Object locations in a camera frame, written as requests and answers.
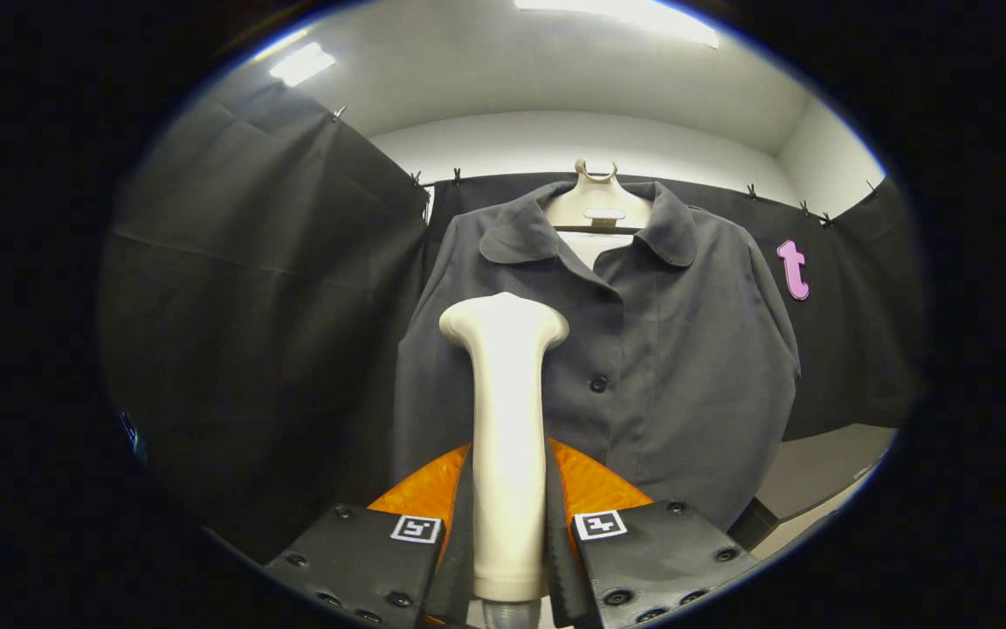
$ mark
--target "ceiling light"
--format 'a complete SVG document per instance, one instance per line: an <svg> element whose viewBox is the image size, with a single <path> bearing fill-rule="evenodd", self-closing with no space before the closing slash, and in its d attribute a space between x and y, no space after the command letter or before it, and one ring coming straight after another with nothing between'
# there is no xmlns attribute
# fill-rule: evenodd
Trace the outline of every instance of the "ceiling light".
<svg viewBox="0 0 1006 629"><path fill-rule="evenodd" d="M255 59L253 60L261 61L267 58L267 56L273 55L273 53L301 39L305 36L305 33L308 33L308 28L303 28L299 31L290 33L290 35L284 36L283 39L279 39L275 41L275 43L271 43L267 48L263 48L259 53L257 53L257 55L255 55Z"/></svg>
<svg viewBox="0 0 1006 629"><path fill-rule="evenodd" d="M271 68L271 75L293 88L332 63L336 63L336 59L322 50L319 43L310 43Z"/></svg>
<svg viewBox="0 0 1006 629"><path fill-rule="evenodd" d="M599 13L718 48L716 31L709 25L655 0L514 0L514 5L530 11Z"/></svg>

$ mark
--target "white wall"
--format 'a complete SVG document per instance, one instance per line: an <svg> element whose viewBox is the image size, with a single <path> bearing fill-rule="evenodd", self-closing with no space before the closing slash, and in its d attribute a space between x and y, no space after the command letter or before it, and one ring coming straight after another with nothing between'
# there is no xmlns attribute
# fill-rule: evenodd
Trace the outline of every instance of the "white wall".
<svg viewBox="0 0 1006 629"><path fill-rule="evenodd" d="M612 160L626 175L657 176L746 191L798 205L778 160L707 133L666 123L583 112L516 112L422 124L368 139L423 182L460 176L572 171L584 158L592 172Z"/></svg>
<svg viewBox="0 0 1006 629"><path fill-rule="evenodd" d="M870 194L865 179L878 186L885 175L849 125L813 97L778 162L810 211L826 211L831 217Z"/></svg>

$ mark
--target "white hanger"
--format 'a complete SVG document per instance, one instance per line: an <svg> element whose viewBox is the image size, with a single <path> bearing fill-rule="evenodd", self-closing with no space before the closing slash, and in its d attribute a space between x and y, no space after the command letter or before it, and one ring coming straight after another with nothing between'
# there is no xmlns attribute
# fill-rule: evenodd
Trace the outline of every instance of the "white hanger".
<svg viewBox="0 0 1006 629"><path fill-rule="evenodd" d="M548 199L546 219L554 227L628 227L642 229L651 220L653 202L631 194L616 180L619 166L612 162L608 175L588 174L584 160L578 159L576 186Z"/></svg>

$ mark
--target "gray shirt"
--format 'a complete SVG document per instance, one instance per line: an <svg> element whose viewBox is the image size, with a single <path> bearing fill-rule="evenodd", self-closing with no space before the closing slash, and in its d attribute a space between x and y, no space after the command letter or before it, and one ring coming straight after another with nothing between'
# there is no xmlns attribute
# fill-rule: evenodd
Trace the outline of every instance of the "gray shirt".
<svg viewBox="0 0 1006 629"><path fill-rule="evenodd" d="M778 286L746 230L657 182L624 184L654 201L651 220L591 270L543 211L572 186L547 184L448 226L398 347L392 480L472 441L472 362L439 319L507 291L569 321L542 366L548 435L727 528L775 457L799 377Z"/></svg>

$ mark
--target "white cylindrical handle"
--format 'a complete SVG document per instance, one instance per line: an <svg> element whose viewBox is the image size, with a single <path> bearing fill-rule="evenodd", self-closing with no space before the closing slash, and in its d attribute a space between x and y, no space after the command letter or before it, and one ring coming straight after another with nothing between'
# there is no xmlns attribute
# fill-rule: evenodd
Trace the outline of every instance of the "white cylindrical handle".
<svg viewBox="0 0 1006 629"><path fill-rule="evenodd" d="M440 329L472 357L473 591L487 601L538 600L546 529L542 357L569 335L569 323L543 303L503 292L454 304Z"/></svg>

